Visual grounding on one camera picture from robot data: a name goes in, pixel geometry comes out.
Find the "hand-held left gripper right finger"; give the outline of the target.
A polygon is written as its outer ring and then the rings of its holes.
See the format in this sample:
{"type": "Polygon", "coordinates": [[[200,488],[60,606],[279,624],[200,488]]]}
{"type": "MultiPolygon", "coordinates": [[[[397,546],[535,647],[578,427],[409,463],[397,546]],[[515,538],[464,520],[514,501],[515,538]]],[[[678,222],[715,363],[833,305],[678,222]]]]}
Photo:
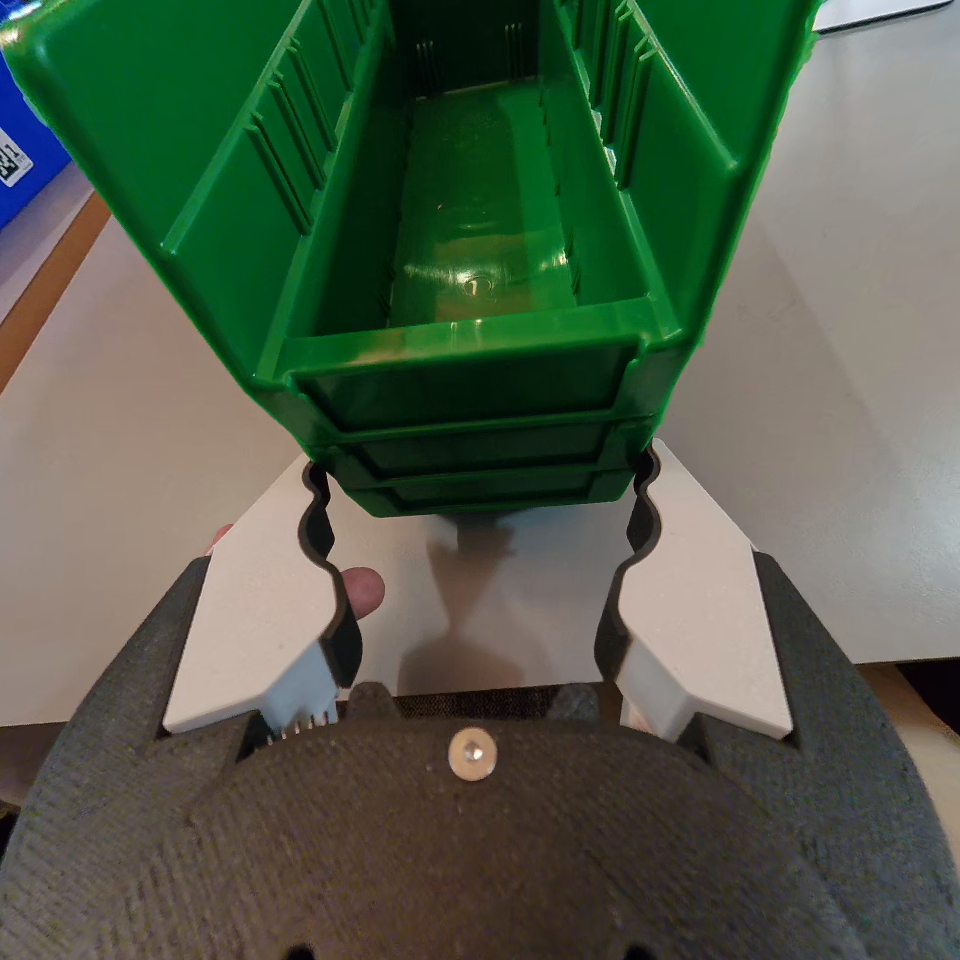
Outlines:
{"type": "Polygon", "coordinates": [[[676,742],[696,714],[781,741],[794,728],[755,550],[655,438],[594,642],[620,724],[676,742]]]}

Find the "blue bin with tag sticker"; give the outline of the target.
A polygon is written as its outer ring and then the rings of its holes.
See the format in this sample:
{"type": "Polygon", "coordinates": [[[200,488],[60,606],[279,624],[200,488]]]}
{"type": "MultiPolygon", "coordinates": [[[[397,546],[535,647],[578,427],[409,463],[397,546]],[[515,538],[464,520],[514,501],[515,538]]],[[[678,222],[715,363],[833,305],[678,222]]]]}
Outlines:
{"type": "Polygon", "coordinates": [[[34,114],[1,60],[1,229],[69,162],[68,152],[34,114]]]}

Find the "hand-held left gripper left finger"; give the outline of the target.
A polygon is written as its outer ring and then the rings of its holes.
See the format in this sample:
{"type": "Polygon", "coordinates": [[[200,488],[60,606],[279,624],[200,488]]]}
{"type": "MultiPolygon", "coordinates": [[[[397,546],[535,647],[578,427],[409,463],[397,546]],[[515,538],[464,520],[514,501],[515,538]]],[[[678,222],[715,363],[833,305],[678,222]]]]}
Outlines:
{"type": "Polygon", "coordinates": [[[208,550],[167,733],[249,712],[268,738],[338,721],[362,661],[364,569],[330,562],[329,504],[327,474],[299,458],[208,550]]]}

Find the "person's left hand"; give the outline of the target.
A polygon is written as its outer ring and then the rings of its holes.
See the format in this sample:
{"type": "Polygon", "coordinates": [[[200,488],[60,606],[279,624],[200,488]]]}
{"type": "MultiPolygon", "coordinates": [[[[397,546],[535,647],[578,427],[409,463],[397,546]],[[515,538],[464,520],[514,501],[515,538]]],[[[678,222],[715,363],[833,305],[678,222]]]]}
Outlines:
{"type": "Polygon", "coordinates": [[[328,560],[327,539],[312,543],[302,521],[272,514],[259,501],[223,530],[201,555],[199,589],[187,639],[210,650],[213,642],[286,644],[294,651],[331,641],[337,631],[354,639],[359,619],[379,608],[385,587],[377,571],[343,573],[328,560]]]}

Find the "green plastic bin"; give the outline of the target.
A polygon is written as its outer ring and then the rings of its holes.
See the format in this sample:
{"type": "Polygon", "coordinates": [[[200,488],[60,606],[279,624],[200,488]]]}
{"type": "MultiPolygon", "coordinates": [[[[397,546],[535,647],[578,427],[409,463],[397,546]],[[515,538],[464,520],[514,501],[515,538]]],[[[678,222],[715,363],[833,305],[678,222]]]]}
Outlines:
{"type": "Polygon", "coordinates": [[[469,428],[395,431],[353,438],[310,450],[346,485],[448,474],[475,474],[566,466],[622,469],[629,466],[658,428],[651,415],[607,420],[568,416],[469,428]]]}
{"type": "Polygon", "coordinates": [[[2,55],[304,448],[651,433],[817,2],[32,2],[2,55]]]}
{"type": "Polygon", "coordinates": [[[379,519],[505,513],[616,501],[633,483],[633,469],[583,464],[496,469],[397,479],[361,486],[337,479],[344,493],[379,519]]]}

